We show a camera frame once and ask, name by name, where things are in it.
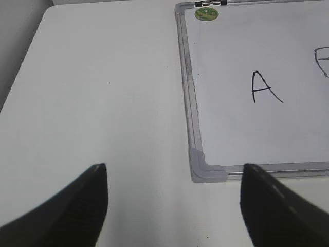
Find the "round sticker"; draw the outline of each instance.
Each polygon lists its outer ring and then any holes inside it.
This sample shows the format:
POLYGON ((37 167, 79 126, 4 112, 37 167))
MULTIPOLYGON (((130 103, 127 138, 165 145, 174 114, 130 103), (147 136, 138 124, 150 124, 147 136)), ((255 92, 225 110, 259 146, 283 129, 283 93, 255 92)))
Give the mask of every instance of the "round sticker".
POLYGON ((201 21, 213 21, 218 17, 218 11, 209 7, 197 9, 195 17, 201 21))

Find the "white tabletop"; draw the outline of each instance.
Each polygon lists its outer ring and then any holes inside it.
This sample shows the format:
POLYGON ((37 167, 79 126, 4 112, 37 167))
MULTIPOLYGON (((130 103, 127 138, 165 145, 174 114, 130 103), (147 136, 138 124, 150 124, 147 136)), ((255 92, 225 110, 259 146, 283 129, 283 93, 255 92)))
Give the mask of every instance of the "white tabletop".
MULTIPOLYGON (((252 246, 240 182, 190 178, 176 2, 45 13, 0 113, 0 225, 104 162, 97 246, 252 246)), ((329 178, 283 182, 329 211, 329 178)))

